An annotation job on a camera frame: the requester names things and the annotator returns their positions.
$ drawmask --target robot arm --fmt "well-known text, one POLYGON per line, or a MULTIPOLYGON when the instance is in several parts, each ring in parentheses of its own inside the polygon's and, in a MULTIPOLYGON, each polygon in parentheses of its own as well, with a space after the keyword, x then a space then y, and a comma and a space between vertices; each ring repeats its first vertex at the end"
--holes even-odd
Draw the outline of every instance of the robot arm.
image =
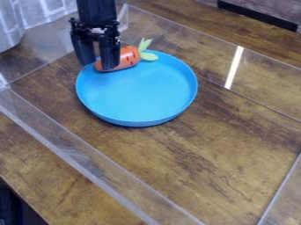
POLYGON ((118 31, 114 0, 76 0, 79 19, 71 18, 71 39, 74 51, 82 65, 95 62, 92 43, 99 43, 102 69, 108 70, 119 65, 120 34, 118 31))

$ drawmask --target carrot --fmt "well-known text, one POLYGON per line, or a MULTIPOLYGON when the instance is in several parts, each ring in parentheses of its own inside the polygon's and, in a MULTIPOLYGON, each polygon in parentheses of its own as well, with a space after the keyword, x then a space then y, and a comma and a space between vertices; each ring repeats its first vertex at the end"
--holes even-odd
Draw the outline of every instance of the carrot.
POLYGON ((142 39, 139 47, 135 47, 135 46, 122 47, 119 65, 110 70, 103 70, 102 69, 102 60, 99 60, 94 64, 95 69, 100 72, 107 72, 107 71, 110 72, 110 71, 116 71, 120 69, 127 69, 130 67, 134 67, 139 63, 140 59, 143 59, 146 61, 158 60, 158 56, 155 54, 143 52, 150 44, 151 44, 151 40, 142 39))

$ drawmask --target green leaf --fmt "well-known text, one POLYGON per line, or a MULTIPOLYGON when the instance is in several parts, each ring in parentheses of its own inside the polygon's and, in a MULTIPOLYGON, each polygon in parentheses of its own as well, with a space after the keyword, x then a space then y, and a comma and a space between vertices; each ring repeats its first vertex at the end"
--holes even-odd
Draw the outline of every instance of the green leaf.
POLYGON ((140 53, 140 58, 146 61, 155 61, 159 57, 152 53, 140 53))
POLYGON ((140 44, 139 44, 139 52, 142 53, 146 48, 150 46, 152 39, 147 39, 144 40, 144 38, 142 38, 140 40, 140 44))

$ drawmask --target blue bowl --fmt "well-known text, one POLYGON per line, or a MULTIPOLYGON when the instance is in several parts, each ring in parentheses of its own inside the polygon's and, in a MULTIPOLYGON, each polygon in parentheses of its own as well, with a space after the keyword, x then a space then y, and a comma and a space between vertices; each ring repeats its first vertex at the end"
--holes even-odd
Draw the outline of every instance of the blue bowl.
POLYGON ((190 66, 158 51, 155 62, 132 68, 98 72, 87 65, 76 80, 79 99, 92 113, 112 124, 147 127, 174 119, 198 93, 198 79, 190 66))

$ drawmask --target orange carrot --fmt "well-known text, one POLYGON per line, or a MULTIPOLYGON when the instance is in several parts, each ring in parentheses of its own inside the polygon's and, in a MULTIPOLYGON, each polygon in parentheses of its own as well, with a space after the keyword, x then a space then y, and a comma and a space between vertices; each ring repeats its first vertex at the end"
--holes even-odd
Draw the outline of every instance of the orange carrot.
POLYGON ((100 72, 110 72, 110 71, 116 71, 120 69, 127 69, 130 67, 134 67, 139 63, 140 59, 146 61, 155 61, 158 59, 158 56, 152 53, 143 52, 150 44, 151 44, 151 40, 142 39, 139 47, 135 47, 135 46, 122 47, 119 65, 110 70, 103 70, 102 60, 99 60, 94 64, 95 69, 100 72))

